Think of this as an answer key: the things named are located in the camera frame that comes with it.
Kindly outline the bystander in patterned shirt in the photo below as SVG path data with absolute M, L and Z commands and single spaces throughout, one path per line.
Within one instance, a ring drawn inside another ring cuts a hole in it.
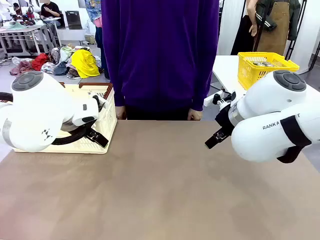
M 101 0 L 84 0 L 85 8 L 91 22 L 95 25 L 95 41 L 101 54 L 101 68 L 104 71 L 104 77 L 110 79 L 107 67 L 107 61 L 103 46 L 103 29 L 102 29 L 102 11 Z

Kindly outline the person's right hand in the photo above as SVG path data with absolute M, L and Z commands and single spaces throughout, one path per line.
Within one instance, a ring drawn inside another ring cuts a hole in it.
M 127 119 L 127 112 L 126 112 L 125 106 L 116 106 L 115 113 L 116 113 L 116 118 L 118 120 L 126 120 Z

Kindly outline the yellow plastic basket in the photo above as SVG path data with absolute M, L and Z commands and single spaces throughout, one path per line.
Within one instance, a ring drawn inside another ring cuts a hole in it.
M 253 62 L 270 62 L 275 67 L 260 67 Z M 248 90 L 258 80 L 270 72 L 287 70 L 296 72 L 300 66 L 291 60 L 274 52 L 239 52 L 238 53 L 238 82 L 245 90 Z

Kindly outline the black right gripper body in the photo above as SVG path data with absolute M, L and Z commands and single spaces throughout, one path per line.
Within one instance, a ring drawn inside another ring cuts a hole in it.
M 215 117 L 215 121 L 220 125 L 219 133 L 231 133 L 235 126 L 232 124 L 229 118 L 229 111 L 231 104 L 228 102 L 218 102 L 219 113 Z

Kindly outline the person in purple sweater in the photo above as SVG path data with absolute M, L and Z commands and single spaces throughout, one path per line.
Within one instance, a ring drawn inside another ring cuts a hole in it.
M 127 120 L 188 121 L 198 65 L 217 56 L 219 1 L 101 0 L 101 11 Z

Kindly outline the dark blue cloth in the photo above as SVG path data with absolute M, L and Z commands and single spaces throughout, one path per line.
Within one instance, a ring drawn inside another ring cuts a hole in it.
M 64 76 L 69 72 L 69 67 L 67 66 L 67 62 L 66 61 L 62 61 L 59 65 L 57 65 L 55 67 L 55 69 L 53 70 L 53 74 L 55 76 Z

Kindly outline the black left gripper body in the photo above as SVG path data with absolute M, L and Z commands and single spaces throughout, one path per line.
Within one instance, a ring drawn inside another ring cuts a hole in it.
M 85 137 L 97 137 L 100 133 L 94 129 L 96 121 L 90 121 L 83 125 L 85 133 Z

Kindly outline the red cloth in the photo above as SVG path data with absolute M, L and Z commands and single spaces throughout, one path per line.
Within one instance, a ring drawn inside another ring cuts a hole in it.
M 31 62 L 31 66 L 35 71 L 40 71 L 47 61 L 48 55 L 46 53 L 41 53 Z

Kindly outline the white patterned cloth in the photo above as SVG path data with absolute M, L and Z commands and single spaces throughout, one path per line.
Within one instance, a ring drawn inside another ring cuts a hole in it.
M 40 71 L 47 74 L 54 74 L 55 68 L 57 66 L 52 62 L 46 62 L 41 66 Z

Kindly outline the silver cans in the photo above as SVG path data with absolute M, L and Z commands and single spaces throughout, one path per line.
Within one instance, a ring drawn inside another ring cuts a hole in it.
M 268 67 L 268 68 L 273 68 L 275 65 L 268 61 L 254 61 L 253 64 L 258 67 Z

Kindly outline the person's left forearm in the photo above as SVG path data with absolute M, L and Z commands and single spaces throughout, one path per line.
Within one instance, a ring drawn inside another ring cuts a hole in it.
M 201 112 L 203 110 L 204 99 L 207 97 L 210 89 L 215 58 L 215 55 L 213 57 L 206 57 L 198 65 L 191 105 L 191 108 L 195 111 Z

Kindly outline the person's left hand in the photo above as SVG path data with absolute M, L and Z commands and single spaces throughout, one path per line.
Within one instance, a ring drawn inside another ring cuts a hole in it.
M 203 117 L 202 111 L 198 111 L 198 110 L 194 110 L 194 109 L 190 108 L 188 111 L 187 120 L 188 121 L 200 121 L 202 119 L 202 117 Z

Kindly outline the pink patterned cloth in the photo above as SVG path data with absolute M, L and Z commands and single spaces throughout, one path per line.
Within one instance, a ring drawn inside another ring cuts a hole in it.
M 12 76 L 19 76 L 23 73 L 33 71 L 32 63 L 29 61 L 21 61 L 16 67 L 10 70 L 9 74 Z

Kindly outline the black chair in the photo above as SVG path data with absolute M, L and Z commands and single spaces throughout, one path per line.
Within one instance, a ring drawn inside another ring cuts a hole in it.
M 70 30 L 82 30 L 82 23 L 79 11 L 65 11 L 67 27 Z

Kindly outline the person's right forearm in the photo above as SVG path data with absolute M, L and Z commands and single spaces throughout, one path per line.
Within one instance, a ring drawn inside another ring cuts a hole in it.
M 114 101 L 116 107 L 125 105 L 125 97 L 122 93 L 123 81 L 119 77 L 119 63 L 117 60 L 109 61 L 105 56 L 102 58 L 104 76 L 110 80 L 114 89 Z

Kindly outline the seated person in black shirt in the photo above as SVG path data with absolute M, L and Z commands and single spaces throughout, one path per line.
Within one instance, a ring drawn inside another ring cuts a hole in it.
M 42 6 L 39 15 L 42 19 L 53 19 L 60 17 L 60 10 L 56 3 L 52 2 L 51 0 L 40 0 L 40 3 L 42 3 Z

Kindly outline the black hanging garment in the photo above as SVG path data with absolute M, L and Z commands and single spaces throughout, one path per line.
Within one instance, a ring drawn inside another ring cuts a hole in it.
M 255 38 L 249 32 L 252 22 L 248 15 L 245 15 L 239 24 L 239 28 L 233 43 L 231 55 L 236 56 L 239 52 L 251 52 L 254 47 Z

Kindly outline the grey workbench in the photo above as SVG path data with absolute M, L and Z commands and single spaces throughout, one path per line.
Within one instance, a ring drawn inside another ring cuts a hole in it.
M 7 57 L 34 57 L 57 47 L 56 38 L 46 25 L 0 28 L 0 49 Z

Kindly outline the white side table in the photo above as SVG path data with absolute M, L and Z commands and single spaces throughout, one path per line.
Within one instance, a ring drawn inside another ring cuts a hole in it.
M 236 92 L 237 99 L 242 97 L 246 90 L 238 82 L 239 57 L 235 55 L 218 55 L 212 68 L 212 73 L 227 92 Z M 309 102 L 320 102 L 320 92 L 307 84 L 306 98 Z M 203 105 L 213 105 L 214 94 L 204 99 Z

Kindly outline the bystander in brown apron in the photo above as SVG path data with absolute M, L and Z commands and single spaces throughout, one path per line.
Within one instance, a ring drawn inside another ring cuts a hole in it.
M 245 10 L 251 25 L 257 24 L 252 52 L 282 56 L 287 41 L 297 39 L 301 10 L 299 0 L 245 0 Z

